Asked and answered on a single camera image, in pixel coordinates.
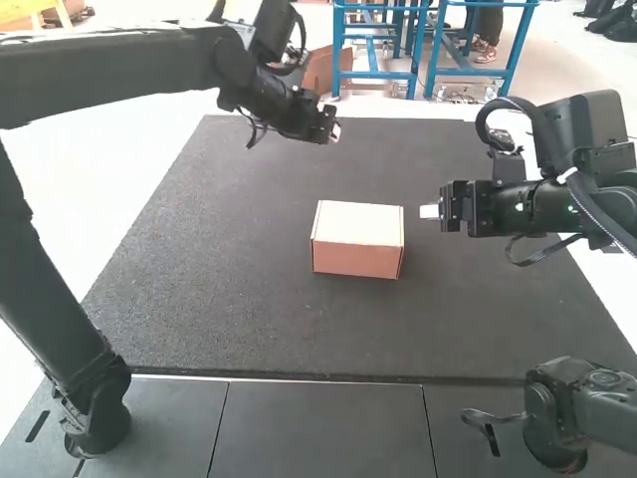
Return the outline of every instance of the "black robotic arm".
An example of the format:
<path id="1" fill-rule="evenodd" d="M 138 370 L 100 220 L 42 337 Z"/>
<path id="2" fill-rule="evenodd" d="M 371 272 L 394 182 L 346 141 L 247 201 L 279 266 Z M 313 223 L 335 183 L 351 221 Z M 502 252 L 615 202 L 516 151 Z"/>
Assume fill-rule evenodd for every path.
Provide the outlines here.
<path id="1" fill-rule="evenodd" d="M 0 128 L 154 95 L 219 88 L 218 104 L 243 107 L 252 122 L 285 137 L 338 138 L 335 107 L 299 88 L 307 52 L 288 47 L 303 20 L 288 0 L 262 0 L 253 24 L 208 22 L 65 35 L 0 35 Z M 281 68 L 284 52 L 291 59 Z M 74 456 L 115 448 L 130 415 L 124 360 L 88 319 L 42 247 L 32 211 L 0 142 L 0 316 L 37 358 L 64 410 Z"/>
<path id="2" fill-rule="evenodd" d="M 526 180 L 522 150 L 502 130 L 487 126 L 495 110 L 518 110 L 531 119 L 542 179 Z M 455 180 L 440 189 L 435 219 L 443 232 L 466 223 L 470 237 L 513 236 L 507 248 L 516 265 L 530 266 L 575 239 L 591 249 L 613 242 L 637 257 L 637 168 L 619 95 L 601 91 L 536 107 L 519 98 L 489 102 L 476 119 L 490 148 L 491 179 Z M 570 238 L 524 260 L 512 247 L 546 233 Z M 532 456 L 549 469 L 584 468 L 592 441 L 637 455 L 637 380 L 620 370 L 579 358 L 558 358 L 527 373 L 525 411 L 495 417 L 467 409 L 462 419 L 489 436 L 487 425 L 524 422 Z"/>

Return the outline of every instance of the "white floor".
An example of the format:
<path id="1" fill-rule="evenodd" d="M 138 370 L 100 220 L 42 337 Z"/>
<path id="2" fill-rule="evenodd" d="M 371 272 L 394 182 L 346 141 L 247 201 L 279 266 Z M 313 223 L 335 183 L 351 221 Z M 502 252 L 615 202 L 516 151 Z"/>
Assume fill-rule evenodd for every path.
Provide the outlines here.
<path id="1" fill-rule="evenodd" d="M 98 16 L 81 28 L 196 15 L 204 12 L 208 3 L 95 0 Z M 586 90 L 617 89 L 624 101 L 629 131 L 637 135 L 637 93 L 631 89 L 631 81 L 637 78 L 637 45 L 611 43 L 584 32 L 586 22 L 571 15 L 581 3 L 568 0 L 538 7 L 512 93 L 542 103 Z M 329 8 L 304 5 L 301 10 L 306 13 L 310 46 L 330 42 Z M 462 22 L 462 15 L 462 9 L 456 9 L 450 19 Z M 515 31 L 515 17 L 508 9 L 502 50 Z M 212 93 L 138 99 L 2 132 L 35 211 L 43 243 L 79 300 L 202 115 L 215 111 L 214 100 Z M 473 120 L 476 109 L 353 97 L 339 104 L 339 112 L 344 117 Z M 502 114 L 494 121 L 510 128 L 518 141 L 531 140 L 524 117 Z M 534 172 L 530 155 L 528 161 L 530 172 Z M 637 262 L 626 256 L 590 253 L 584 244 L 570 251 L 623 333 L 637 347 L 637 325 L 627 301 L 634 293 L 628 277 L 635 277 L 630 274 L 637 272 Z M 0 383 L 2 389 L 10 390 L 0 393 L 0 441 L 41 377 L 30 355 L 0 325 Z"/>

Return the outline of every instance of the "shoe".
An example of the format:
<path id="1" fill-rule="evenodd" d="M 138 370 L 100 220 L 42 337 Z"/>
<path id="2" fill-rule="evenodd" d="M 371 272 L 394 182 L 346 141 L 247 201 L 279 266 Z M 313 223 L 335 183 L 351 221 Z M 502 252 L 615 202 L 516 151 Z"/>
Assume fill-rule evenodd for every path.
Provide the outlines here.
<path id="1" fill-rule="evenodd" d="M 487 63 L 494 62 L 497 56 L 498 56 L 498 49 L 496 47 L 492 47 L 491 45 L 488 45 L 485 51 L 481 55 L 476 57 L 474 62 L 481 65 L 485 65 Z"/>
<path id="2" fill-rule="evenodd" d="M 481 40 L 480 38 L 476 38 L 476 40 L 474 40 L 471 44 L 471 51 L 485 53 L 487 51 L 487 47 L 489 47 L 489 44 L 487 42 Z"/>

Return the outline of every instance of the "work surface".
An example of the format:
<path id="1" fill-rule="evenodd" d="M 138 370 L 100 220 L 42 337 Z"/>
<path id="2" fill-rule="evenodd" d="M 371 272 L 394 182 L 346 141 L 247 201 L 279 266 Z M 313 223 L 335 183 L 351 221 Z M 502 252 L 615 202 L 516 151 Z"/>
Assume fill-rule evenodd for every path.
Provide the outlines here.
<path id="1" fill-rule="evenodd" d="M 271 132 L 246 151 L 249 135 L 205 118 L 86 297 L 132 365 L 393 381 L 522 377 L 575 355 L 637 372 L 567 253 L 519 269 L 506 240 L 418 218 L 445 182 L 489 178 L 470 123 L 346 119 L 337 145 Z M 312 274 L 320 199 L 405 207 L 398 281 Z"/>
<path id="2" fill-rule="evenodd" d="M 0 446 L 0 476 L 560 476 L 531 457 L 519 423 L 495 427 L 494 456 L 487 438 L 460 420 L 466 407 L 520 411 L 518 389 L 136 377 L 125 403 L 133 417 L 126 441 L 79 461 L 64 450 L 58 405 L 43 384 Z M 594 444 L 577 476 L 629 477 L 635 465 L 634 457 Z"/>

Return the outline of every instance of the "cardboard box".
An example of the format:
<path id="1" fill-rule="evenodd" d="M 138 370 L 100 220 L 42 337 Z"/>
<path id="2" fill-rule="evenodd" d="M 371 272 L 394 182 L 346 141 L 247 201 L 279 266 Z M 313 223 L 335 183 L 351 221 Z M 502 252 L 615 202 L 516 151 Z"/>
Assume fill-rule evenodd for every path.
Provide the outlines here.
<path id="1" fill-rule="evenodd" d="M 40 27 L 44 26 L 44 19 L 41 14 L 38 14 L 38 22 L 40 22 Z M 33 30 L 31 17 L 24 17 L 11 22 L 0 23 L 0 32 L 18 32 L 21 30 Z"/>
<path id="2" fill-rule="evenodd" d="M 303 88 L 313 90 L 317 95 L 331 92 L 332 46 L 322 47 L 310 52 L 310 65 L 303 79 Z M 340 51 L 338 65 L 341 71 L 350 72 L 354 67 L 354 50 L 352 47 Z"/>
<path id="3" fill-rule="evenodd" d="M 313 272 L 398 279 L 402 206 L 319 201 L 312 229 Z"/>
<path id="4" fill-rule="evenodd" d="M 65 0 L 64 6 L 67 9 L 67 13 L 70 18 L 82 15 L 82 13 L 87 9 L 85 0 Z M 48 8 L 44 10 L 42 15 L 44 16 L 45 21 L 56 22 L 60 20 L 58 11 L 55 8 Z"/>

